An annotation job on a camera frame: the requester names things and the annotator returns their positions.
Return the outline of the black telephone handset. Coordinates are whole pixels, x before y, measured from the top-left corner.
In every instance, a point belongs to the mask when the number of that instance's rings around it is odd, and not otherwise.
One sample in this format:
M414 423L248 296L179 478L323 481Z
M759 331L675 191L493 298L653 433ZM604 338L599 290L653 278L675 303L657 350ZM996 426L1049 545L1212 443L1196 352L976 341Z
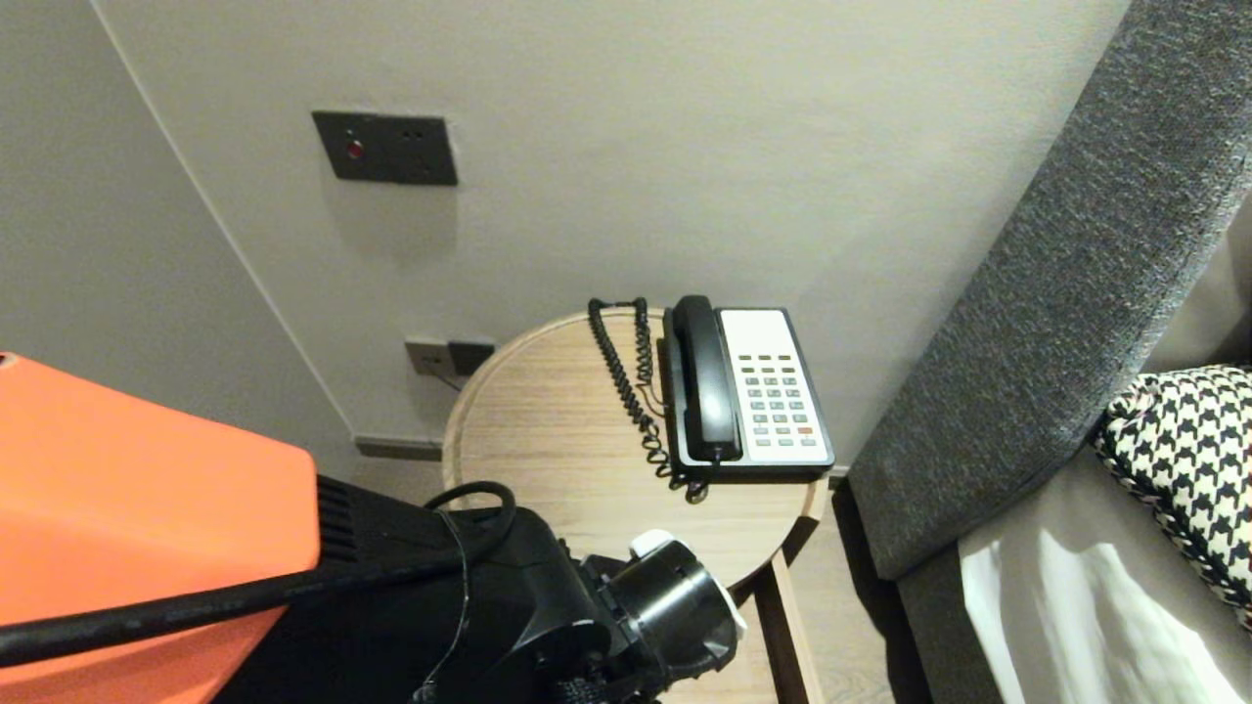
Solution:
M690 458L710 463L742 458L732 365L710 299L705 294L681 298L672 308L672 332L684 360Z

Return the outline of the grey wall baseboard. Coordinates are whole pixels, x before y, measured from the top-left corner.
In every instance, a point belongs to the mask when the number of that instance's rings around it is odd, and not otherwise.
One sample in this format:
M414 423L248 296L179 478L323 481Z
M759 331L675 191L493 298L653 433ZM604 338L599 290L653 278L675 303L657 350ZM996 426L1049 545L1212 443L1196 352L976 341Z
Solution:
M353 443L363 458L424 462L443 461L443 446L437 441L356 435Z

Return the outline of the dark grey power socket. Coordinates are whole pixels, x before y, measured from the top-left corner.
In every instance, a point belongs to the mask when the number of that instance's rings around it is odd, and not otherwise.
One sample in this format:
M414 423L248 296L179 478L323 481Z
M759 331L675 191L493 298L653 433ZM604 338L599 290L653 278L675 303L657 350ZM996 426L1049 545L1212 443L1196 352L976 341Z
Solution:
M478 339L449 339L447 349L453 375L472 377L495 355L497 347Z

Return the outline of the wall power socket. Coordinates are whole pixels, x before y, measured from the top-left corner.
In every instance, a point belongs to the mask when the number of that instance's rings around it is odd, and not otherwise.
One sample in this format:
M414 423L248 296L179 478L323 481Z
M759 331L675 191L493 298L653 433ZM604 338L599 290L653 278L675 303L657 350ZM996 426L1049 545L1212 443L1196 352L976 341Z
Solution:
M424 377L456 377L454 361L446 339L407 337L404 352L416 375Z

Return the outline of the beige bed pillow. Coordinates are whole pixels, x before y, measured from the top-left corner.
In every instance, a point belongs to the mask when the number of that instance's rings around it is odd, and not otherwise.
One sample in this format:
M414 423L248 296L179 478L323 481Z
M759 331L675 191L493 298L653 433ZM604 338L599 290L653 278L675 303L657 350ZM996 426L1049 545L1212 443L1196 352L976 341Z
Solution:
M1206 365L1252 365L1252 192L1143 370Z

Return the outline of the white bed sheet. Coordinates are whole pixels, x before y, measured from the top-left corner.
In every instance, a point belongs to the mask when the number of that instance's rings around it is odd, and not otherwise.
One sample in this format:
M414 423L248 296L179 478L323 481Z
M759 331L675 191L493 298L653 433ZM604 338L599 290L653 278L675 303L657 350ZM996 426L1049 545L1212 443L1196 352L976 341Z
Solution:
M1005 704L1252 704L1252 638L1092 450L958 552Z

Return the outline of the round wooden bedside table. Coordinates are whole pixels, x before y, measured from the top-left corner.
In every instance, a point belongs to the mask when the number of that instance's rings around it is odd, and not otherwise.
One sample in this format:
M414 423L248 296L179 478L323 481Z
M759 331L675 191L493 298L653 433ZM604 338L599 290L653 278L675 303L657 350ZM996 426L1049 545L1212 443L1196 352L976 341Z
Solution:
M632 539L665 530L732 589L777 555L794 560L830 496L824 479L715 484L689 504L646 461L585 312L520 334L475 373L448 418L441 468L446 487L510 486L577 555L623 557Z

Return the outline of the curved wooden table drawer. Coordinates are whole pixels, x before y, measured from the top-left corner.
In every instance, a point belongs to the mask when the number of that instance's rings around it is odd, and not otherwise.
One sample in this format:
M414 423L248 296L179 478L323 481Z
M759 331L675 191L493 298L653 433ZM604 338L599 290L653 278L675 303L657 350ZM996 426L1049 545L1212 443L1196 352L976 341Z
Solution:
M732 664L679 681L662 704L828 704L782 550L747 582L747 636Z

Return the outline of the grey fabric bed base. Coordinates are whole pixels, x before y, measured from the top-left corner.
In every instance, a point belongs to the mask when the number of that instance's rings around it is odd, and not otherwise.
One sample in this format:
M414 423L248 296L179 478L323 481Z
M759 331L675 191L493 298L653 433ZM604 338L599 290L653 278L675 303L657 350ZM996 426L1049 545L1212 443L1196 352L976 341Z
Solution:
M934 704L1005 704L967 615L957 544L896 581Z

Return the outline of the grey fabric headboard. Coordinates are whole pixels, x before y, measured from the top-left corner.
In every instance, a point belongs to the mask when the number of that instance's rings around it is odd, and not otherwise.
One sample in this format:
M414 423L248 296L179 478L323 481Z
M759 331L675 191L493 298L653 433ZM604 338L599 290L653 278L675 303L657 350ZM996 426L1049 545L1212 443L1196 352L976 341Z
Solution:
M1132 0L851 466L898 580L1034 491L1139 373L1252 189L1252 0Z

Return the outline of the dark wall switch panel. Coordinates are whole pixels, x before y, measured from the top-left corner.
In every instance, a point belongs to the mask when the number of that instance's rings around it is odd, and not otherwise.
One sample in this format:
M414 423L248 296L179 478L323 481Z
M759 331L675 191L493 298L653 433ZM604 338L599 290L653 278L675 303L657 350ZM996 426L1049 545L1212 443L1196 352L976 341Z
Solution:
M444 116L314 110L310 116L341 180L456 187L458 170Z

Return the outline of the black white houndstooth pillow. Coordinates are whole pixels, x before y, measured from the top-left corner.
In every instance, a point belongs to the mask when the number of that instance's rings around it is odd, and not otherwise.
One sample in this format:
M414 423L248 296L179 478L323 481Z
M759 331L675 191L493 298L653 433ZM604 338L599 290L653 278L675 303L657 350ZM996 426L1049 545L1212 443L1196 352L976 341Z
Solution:
M1090 445L1252 638L1252 365L1139 375Z

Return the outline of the white black desk telephone base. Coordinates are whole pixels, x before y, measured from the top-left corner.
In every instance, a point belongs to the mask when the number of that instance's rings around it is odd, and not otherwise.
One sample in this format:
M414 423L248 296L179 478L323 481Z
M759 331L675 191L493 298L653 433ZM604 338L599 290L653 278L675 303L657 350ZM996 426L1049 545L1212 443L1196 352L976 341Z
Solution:
M809 484L823 479L833 468L835 451L788 311L714 309L732 365L742 458L710 463L690 458L686 451L684 360L674 338L672 306L664 312L657 351L675 471L702 484Z

